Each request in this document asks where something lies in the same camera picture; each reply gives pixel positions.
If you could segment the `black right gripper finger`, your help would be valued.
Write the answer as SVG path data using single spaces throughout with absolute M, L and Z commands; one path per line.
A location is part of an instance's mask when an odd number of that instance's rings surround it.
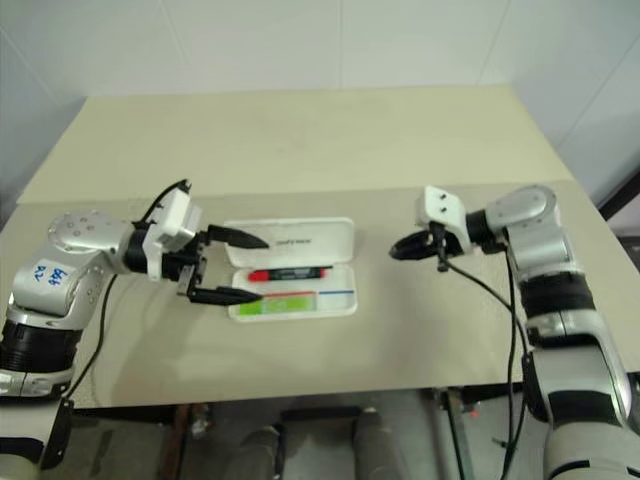
M 426 248 L 431 244 L 431 233 L 428 230 L 421 230 L 411 233 L 398 240 L 395 248 Z
M 422 246 L 399 246 L 394 245 L 389 255 L 398 261 L 418 261 L 433 256 L 433 247 L 429 245 Z

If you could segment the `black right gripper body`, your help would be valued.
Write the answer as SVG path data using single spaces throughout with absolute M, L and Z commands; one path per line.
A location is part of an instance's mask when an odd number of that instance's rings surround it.
M 461 256 L 464 251 L 460 241 L 443 224 L 429 224 L 429 247 L 438 258 Z

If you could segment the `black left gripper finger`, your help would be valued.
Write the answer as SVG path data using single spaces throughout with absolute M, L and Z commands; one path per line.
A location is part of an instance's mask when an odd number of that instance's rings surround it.
M 207 227 L 209 241 L 224 243 L 240 249 L 268 249 L 269 244 L 261 238 L 234 228 L 210 224 Z
M 192 303 L 215 306 L 242 305 L 262 299 L 260 294 L 231 287 L 193 288 L 187 293 L 187 297 Z

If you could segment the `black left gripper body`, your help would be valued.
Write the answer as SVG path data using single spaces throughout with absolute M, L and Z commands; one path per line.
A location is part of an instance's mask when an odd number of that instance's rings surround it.
M 206 233 L 200 231 L 180 250 L 162 254 L 162 278 L 177 284 L 178 295 L 192 297 L 198 289 L 206 269 L 206 245 Z

